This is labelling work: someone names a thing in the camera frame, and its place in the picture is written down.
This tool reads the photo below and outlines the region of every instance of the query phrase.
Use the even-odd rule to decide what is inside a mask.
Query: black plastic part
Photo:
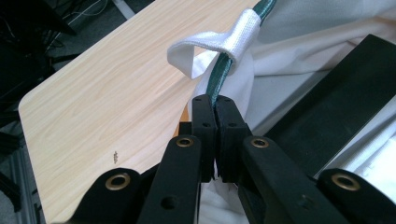
[[[178,135],[192,134],[192,123],[191,122],[180,122],[178,124]]]
[[[394,202],[358,175],[325,170],[318,188],[351,223],[396,223]]]
[[[368,35],[265,136],[315,175],[396,94],[396,46]]]
[[[1,1],[0,11],[21,24],[45,27],[69,35],[77,33],[43,0]]]
[[[25,42],[21,42],[23,46],[39,48],[41,45],[37,43],[38,38],[41,41],[40,36],[24,35],[23,38],[27,38]],[[50,76],[50,69],[45,55],[41,52],[35,52],[34,49],[16,48],[0,40],[0,113],[15,105],[44,77]]]
[[[9,133],[0,133],[0,153],[11,154],[20,147],[20,138]]]
[[[263,223],[348,223],[272,140],[247,137],[242,160],[266,204]]]
[[[266,205],[248,171],[243,170],[238,182],[238,197],[250,224],[264,223]]]
[[[37,203],[33,204],[33,207],[35,208],[35,223],[41,223],[40,211],[41,211],[42,207],[41,207],[41,205],[38,205]]]
[[[195,223],[201,182],[201,141],[174,137],[165,150],[137,223]]]
[[[139,187],[136,171],[110,170],[93,183],[66,223],[135,223],[143,204]]]
[[[142,192],[145,198],[149,195],[149,190],[151,189],[152,181],[154,180],[154,177],[157,174],[157,170],[159,166],[160,164],[158,163],[157,165],[149,168],[145,173],[140,175],[139,190]]]
[[[216,162],[224,183],[236,183],[241,169],[239,148],[249,130],[233,100],[219,96],[216,102],[219,127]]]
[[[14,212],[21,210],[21,190],[8,177],[0,172],[0,190],[11,200],[14,205]]]
[[[13,121],[20,120],[20,114],[18,111],[0,112],[0,128]]]
[[[217,130],[209,96],[200,95],[192,99],[192,135],[198,137],[202,144],[202,182],[209,182],[214,176]]]

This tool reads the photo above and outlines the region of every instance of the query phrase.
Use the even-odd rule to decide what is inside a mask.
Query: white fabric
[[[194,47],[200,47],[216,52],[225,52],[233,60],[233,66],[238,66],[245,51],[257,38],[260,31],[260,22],[260,17],[252,9],[246,9],[242,12],[233,29],[227,33],[204,32],[189,36],[173,44],[168,49],[168,62],[186,76],[196,78],[208,66],[206,63],[194,61]],[[212,52],[206,54],[207,52],[201,57],[214,56]]]
[[[234,99],[253,132],[263,134],[368,34],[396,43],[396,1],[278,0],[260,29],[256,42],[250,49],[244,49],[243,57],[238,56],[233,74],[227,77],[220,94]],[[199,56],[201,58],[194,59],[193,65],[201,66],[197,71],[205,71],[194,95],[204,93],[202,90],[213,68],[213,62],[209,63],[213,57],[211,54],[211,57],[203,54]],[[194,77],[192,64],[184,65],[180,70]],[[395,110],[389,110],[386,116],[375,119],[375,127],[386,128],[381,124],[394,122],[392,113],[395,114]],[[391,142],[384,143],[380,148],[384,145],[395,146]],[[396,149],[392,150],[390,153],[376,150],[378,156],[371,157],[371,161],[384,155],[394,155]],[[381,171],[384,169],[383,166],[378,167]],[[360,172],[360,175],[364,174],[367,170]],[[374,184],[380,182],[381,186],[385,186],[382,190],[390,192],[395,189],[395,179],[380,179]],[[236,199],[233,185],[222,184],[220,180],[204,184],[200,223],[247,223],[241,204]]]

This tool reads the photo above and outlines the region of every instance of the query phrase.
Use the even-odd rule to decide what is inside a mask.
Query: floor
[[[60,4],[65,1],[47,0],[51,7],[54,7],[54,2]],[[76,19],[68,21],[69,25],[77,32],[77,35],[56,35],[55,41],[47,48],[47,54],[50,57],[80,54],[126,21],[111,0],[85,0],[82,2],[81,8],[75,13]],[[152,1],[126,0],[126,3],[134,12],[138,12],[150,2]],[[55,70],[59,70],[67,63],[69,62],[56,63],[53,67]],[[16,173],[23,171],[20,176],[20,181],[22,182],[20,186],[22,191],[22,210],[14,213],[10,199],[0,191],[0,223],[46,223],[40,209],[39,196],[36,192],[35,178],[23,139],[22,127],[18,122],[15,122],[0,131],[12,133],[21,139],[21,147],[16,152],[8,156],[0,156],[0,172],[18,183]]]

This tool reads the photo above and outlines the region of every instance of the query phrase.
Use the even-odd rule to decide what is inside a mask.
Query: wood grain surface
[[[229,30],[255,3],[157,0],[23,98],[21,122],[48,223],[69,219],[102,173],[142,173],[161,160],[197,82],[167,63],[167,48],[188,35]]]

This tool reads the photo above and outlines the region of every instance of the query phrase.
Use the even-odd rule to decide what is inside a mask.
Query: black metal bar
[[[396,94],[396,46],[368,35],[265,136],[315,175]]]
[[[201,141],[174,137],[165,150],[137,223],[195,223],[201,180]]]
[[[160,164],[149,168],[145,173],[140,175],[140,188],[142,194],[146,198],[149,195],[149,190],[151,189],[152,181],[154,180],[155,175],[157,174],[157,170]]]
[[[348,223],[272,140],[249,136],[241,153],[266,204],[264,223]]]
[[[14,211],[21,210],[21,190],[20,187],[12,182],[8,177],[0,172],[0,190],[11,200]]]
[[[117,168],[93,183],[66,223],[135,223],[143,204],[140,175]]]
[[[219,175],[225,183],[236,183],[241,169],[238,150],[249,129],[232,99],[219,96],[215,111],[219,127],[216,156]]]
[[[351,223],[396,223],[395,203],[358,175],[325,170],[318,188]]]
[[[0,112],[0,128],[13,121],[20,121],[20,114],[18,111]]]
[[[265,202],[248,170],[245,168],[241,173],[241,178],[238,181],[238,197],[244,207],[248,222],[250,224],[262,224],[265,219]]]
[[[191,122],[180,122],[178,124],[178,135],[192,134],[192,123]]]
[[[214,176],[217,130],[209,96],[200,95],[192,99],[192,135],[197,136],[202,144],[202,182],[209,182]]]
[[[0,133],[0,153],[11,154],[20,147],[20,138],[8,133]]]

